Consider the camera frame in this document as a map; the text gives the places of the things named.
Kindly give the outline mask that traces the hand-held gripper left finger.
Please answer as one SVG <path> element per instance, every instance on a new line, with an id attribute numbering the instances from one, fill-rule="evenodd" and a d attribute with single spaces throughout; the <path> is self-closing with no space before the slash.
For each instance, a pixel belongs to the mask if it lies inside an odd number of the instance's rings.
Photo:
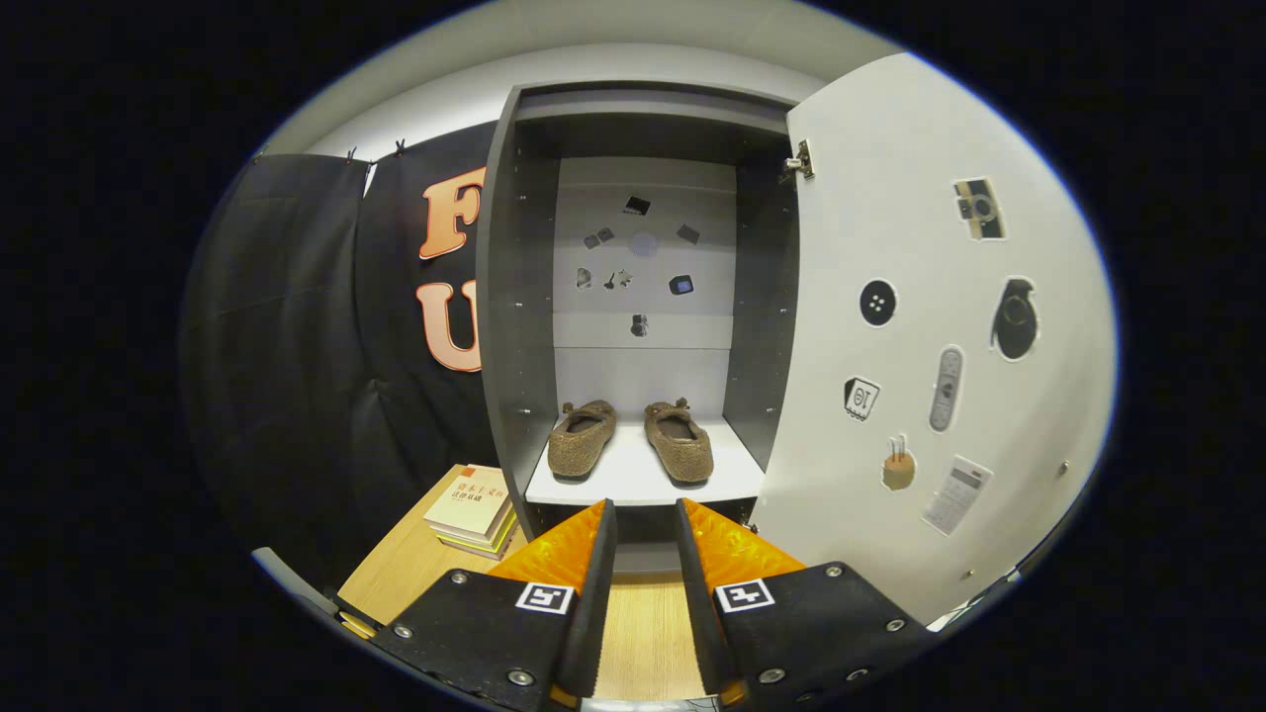
<path id="1" fill-rule="evenodd" d="M 579 709 L 596 685 L 617 545 L 617 508 L 598 500 L 492 571 L 444 571 L 373 650 L 479 709 Z"/>

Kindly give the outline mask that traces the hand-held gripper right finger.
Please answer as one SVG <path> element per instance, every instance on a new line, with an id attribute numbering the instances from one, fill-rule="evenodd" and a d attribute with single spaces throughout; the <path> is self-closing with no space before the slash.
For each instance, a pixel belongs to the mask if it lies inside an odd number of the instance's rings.
<path id="1" fill-rule="evenodd" d="M 803 565 L 687 497 L 677 514 L 693 647 L 724 711 L 841 711 L 936 645 L 855 568 Z"/>

